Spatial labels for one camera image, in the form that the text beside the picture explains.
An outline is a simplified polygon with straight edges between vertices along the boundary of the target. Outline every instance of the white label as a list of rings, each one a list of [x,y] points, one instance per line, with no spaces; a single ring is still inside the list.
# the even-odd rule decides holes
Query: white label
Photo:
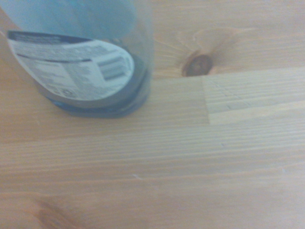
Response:
[[[92,101],[120,91],[134,61],[123,48],[99,40],[10,31],[10,48],[22,67],[50,92]]]

